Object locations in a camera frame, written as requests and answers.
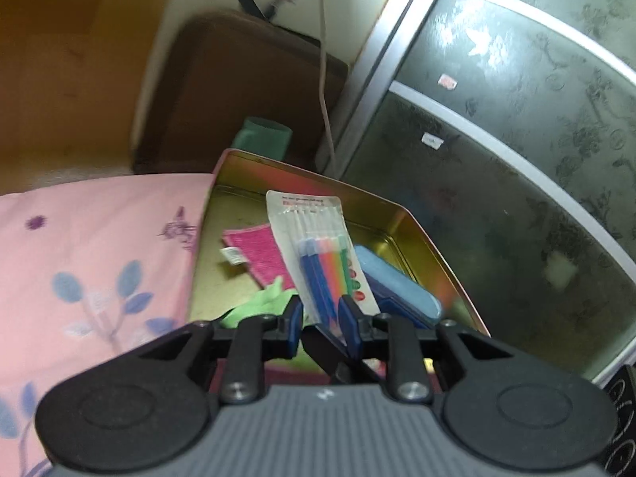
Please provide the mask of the colour marker pen pack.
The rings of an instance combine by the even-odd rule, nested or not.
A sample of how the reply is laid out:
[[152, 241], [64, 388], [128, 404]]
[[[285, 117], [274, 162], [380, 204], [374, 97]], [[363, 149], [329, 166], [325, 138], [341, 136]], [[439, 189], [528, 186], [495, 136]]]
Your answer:
[[309, 323], [339, 328], [339, 299], [366, 314], [380, 311], [366, 282], [336, 196], [269, 191], [268, 222]]

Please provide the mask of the light green cloth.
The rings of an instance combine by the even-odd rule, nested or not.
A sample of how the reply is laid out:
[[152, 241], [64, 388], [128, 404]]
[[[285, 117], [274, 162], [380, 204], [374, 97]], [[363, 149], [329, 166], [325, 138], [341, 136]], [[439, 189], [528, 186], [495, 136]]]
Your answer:
[[252, 316], [263, 316], [264, 314], [280, 316], [294, 296], [297, 296], [297, 290], [294, 287], [285, 289], [283, 278], [277, 277], [273, 283], [256, 292], [245, 304], [235, 307], [225, 314], [220, 324], [223, 328], [237, 328], [242, 320]]

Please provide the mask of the blue sponge case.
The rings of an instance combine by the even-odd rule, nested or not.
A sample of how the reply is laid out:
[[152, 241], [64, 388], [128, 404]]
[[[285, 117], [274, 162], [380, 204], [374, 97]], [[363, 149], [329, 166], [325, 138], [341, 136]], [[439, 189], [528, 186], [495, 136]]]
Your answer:
[[355, 244], [354, 248], [381, 312], [404, 316], [419, 328], [434, 328], [439, 323], [443, 307], [436, 296], [365, 246]]

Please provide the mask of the magenta cloth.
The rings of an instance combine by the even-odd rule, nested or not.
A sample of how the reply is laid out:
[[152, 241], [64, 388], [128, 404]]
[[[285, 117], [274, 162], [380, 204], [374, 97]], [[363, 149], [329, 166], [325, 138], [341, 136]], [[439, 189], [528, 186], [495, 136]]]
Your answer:
[[268, 287], [280, 278], [284, 290], [294, 288], [293, 280], [271, 231], [271, 225], [227, 229], [222, 235], [222, 240], [244, 260], [248, 272], [261, 287]]

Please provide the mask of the green paper cup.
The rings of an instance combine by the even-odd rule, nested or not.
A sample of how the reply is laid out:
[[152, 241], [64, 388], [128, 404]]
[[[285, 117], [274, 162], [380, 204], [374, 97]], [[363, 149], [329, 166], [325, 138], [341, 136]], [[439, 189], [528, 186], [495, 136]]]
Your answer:
[[282, 161], [292, 137], [292, 130], [266, 118], [245, 118], [240, 131], [232, 142], [232, 148]]

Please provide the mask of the pink floral bedsheet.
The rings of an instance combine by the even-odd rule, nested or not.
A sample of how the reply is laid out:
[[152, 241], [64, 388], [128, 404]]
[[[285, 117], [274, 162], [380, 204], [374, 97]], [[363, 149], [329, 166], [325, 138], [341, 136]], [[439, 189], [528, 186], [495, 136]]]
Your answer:
[[40, 476], [52, 386], [184, 321], [209, 175], [117, 176], [1, 199], [1, 471]]

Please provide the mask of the patterned glass cabinet door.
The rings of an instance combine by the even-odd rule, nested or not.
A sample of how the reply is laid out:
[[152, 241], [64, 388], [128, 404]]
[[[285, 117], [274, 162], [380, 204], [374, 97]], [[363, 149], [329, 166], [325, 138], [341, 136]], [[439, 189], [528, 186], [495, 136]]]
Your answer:
[[635, 0], [387, 0], [327, 175], [409, 209], [495, 337], [635, 358]]

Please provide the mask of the brown chair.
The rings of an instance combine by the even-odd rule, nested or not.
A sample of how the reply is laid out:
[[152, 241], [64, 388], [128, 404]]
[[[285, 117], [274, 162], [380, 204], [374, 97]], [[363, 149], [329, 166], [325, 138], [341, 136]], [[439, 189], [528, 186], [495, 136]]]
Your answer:
[[324, 139], [314, 41], [237, 11], [190, 19], [164, 64], [135, 173], [207, 173], [248, 117], [287, 126], [286, 163], [314, 169]]

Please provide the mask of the black device at edge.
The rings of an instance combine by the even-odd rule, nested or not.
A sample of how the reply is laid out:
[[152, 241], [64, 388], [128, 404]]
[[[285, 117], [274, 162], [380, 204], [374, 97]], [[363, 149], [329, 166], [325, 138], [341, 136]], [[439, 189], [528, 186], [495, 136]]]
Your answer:
[[636, 476], [635, 384], [635, 367], [623, 365], [605, 386], [618, 418], [616, 433], [601, 457], [601, 465], [610, 476]]

